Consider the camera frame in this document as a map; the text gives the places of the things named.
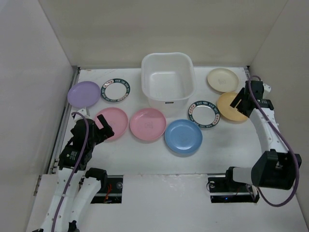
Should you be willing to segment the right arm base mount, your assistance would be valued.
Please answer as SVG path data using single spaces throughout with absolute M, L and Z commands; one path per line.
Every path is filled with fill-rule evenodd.
M 260 199 L 255 187 L 228 180 L 225 174 L 210 174 L 206 188 L 211 203 L 257 203 Z

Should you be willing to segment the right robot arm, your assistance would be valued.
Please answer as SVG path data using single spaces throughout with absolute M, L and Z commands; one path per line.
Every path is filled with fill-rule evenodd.
M 263 98 L 262 81 L 246 81 L 245 87 L 230 104 L 253 123 L 261 146 L 261 157 L 251 168 L 230 167 L 224 178 L 227 190 L 235 191 L 242 183 L 255 187 L 289 190 L 301 165 L 299 154 L 290 149 L 277 134 L 278 125 L 271 100 Z

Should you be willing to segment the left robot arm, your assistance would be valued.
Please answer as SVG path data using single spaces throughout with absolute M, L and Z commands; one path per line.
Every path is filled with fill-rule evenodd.
M 112 127 L 103 115 L 97 116 L 101 129 L 82 113 L 72 115 L 77 120 L 59 155 L 56 189 L 39 232 L 78 232 L 94 196 L 109 184 L 106 170 L 86 167 L 95 146 L 114 136 Z

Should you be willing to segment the yellow orange plate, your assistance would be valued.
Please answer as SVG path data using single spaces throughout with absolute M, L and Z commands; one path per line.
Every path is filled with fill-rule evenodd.
M 236 108 L 230 106 L 236 96 L 236 92 L 223 93 L 217 101 L 217 108 L 219 109 L 221 115 L 223 115 L 228 120 L 235 122 L 243 122 L 246 121 L 248 118 L 238 112 Z

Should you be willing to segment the cream plate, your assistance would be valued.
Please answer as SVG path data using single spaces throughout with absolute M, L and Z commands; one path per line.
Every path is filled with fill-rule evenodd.
M 229 69 L 216 68 L 207 75 L 207 81 L 210 87 L 218 92 L 233 92 L 239 86 L 238 76 Z

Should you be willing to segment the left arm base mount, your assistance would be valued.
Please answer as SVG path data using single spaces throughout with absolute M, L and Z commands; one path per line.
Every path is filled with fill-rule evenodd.
M 123 175 L 110 175 L 105 188 L 101 188 L 94 196 L 91 204 L 122 203 Z

